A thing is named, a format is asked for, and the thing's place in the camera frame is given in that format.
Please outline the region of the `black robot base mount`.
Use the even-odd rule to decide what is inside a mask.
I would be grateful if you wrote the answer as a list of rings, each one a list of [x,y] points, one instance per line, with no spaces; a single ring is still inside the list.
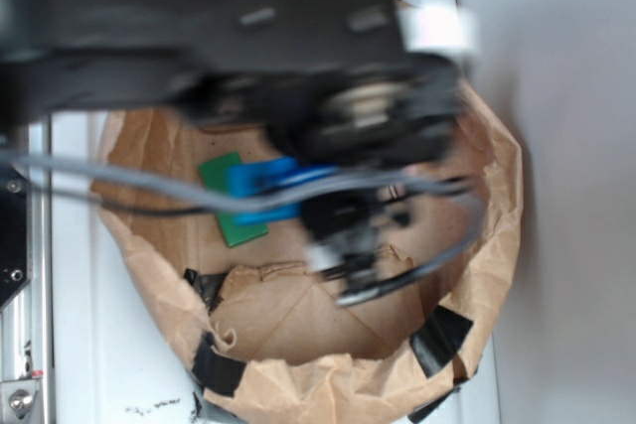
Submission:
[[[1,310],[28,280],[27,180],[10,166],[1,166]]]

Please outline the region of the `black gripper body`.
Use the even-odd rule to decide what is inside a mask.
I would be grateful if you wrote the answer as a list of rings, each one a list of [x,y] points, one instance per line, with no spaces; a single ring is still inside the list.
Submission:
[[[300,220],[310,243],[305,249],[312,273],[324,281],[341,280],[339,306],[356,306],[389,295],[422,278],[421,268],[382,280],[377,266],[381,230],[412,223],[410,193],[390,190],[342,191],[307,199]]]

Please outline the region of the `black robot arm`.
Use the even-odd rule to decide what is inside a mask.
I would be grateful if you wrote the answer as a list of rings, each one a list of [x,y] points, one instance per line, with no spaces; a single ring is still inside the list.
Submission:
[[[474,22],[456,6],[399,0],[1,0],[1,183],[60,172],[230,212],[299,218],[307,255],[352,306],[441,268],[478,236],[463,178],[442,159]],[[200,126],[256,124],[280,158],[228,170],[223,193],[123,167],[35,155],[22,126],[62,111],[167,106]]]

